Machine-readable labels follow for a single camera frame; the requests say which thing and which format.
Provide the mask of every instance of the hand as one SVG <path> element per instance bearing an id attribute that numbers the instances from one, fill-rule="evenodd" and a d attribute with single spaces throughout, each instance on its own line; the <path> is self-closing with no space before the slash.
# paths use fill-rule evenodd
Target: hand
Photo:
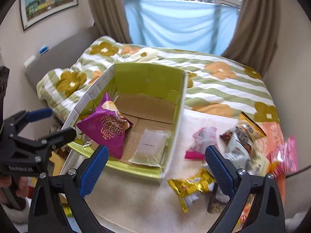
<path id="1" fill-rule="evenodd" d="M 0 188 L 10 187 L 12 185 L 12 177 L 0 174 Z M 26 198 L 28 196 L 28 178 L 21 177 L 18 181 L 18 189 L 16 190 L 18 197 Z M 9 201 L 4 194 L 3 190 L 0 190 L 0 202 L 9 205 Z"/>

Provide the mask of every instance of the headboard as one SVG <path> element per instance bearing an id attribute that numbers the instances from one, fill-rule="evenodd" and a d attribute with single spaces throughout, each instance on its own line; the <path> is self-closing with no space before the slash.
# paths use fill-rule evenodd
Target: headboard
<path id="1" fill-rule="evenodd" d="M 26 69 L 27 79 L 35 89 L 37 83 L 50 70 L 69 68 L 77 62 L 81 54 L 100 37 L 95 25 L 79 31 L 38 57 Z"/>

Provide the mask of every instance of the bedspread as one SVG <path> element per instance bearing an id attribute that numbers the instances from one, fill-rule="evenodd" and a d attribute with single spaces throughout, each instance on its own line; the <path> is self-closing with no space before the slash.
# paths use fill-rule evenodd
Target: bedspread
<path id="1" fill-rule="evenodd" d="M 49 71 L 37 84 L 38 97 L 65 121 L 90 85 L 117 62 L 188 71 L 187 109 L 235 119 L 244 111 L 255 122 L 279 123 L 271 95 L 254 69 L 207 53 L 125 45 L 108 36 L 97 39 L 70 68 Z"/>

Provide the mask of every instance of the framed picture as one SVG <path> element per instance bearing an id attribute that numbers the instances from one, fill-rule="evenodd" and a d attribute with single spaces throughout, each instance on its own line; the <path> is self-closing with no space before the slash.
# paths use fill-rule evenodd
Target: framed picture
<path id="1" fill-rule="evenodd" d="M 24 30 L 58 11 L 78 5 L 78 0 L 20 0 Z"/>

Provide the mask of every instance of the wall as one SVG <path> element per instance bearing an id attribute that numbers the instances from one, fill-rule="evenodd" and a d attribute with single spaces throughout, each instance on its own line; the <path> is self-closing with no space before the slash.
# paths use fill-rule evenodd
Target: wall
<path id="1" fill-rule="evenodd" d="M 51 15 L 23 31 L 19 0 L 14 3 L 0 26 L 2 63 L 10 69 L 4 117 L 22 109 L 35 110 L 47 106 L 38 99 L 26 80 L 24 62 L 33 54 L 37 54 L 43 45 L 51 48 L 80 29 L 92 26 L 93 23 L 88 0 L 79 0 L 78 6 Z M 39 138 L 47 134 L 50 126 L 51 119 L 32 123 L 21 135 L 32 139 Z"/>
<path id="2" fill-rule="evenodd" d="M 297 0 L 281 0 L 278 50 L 264 81 L 284 138 L 296 135 L 299 168 L 311 164 L 311 22 Z M 311 170 L 286 180 L 286 216 L 311 206 Z"/>

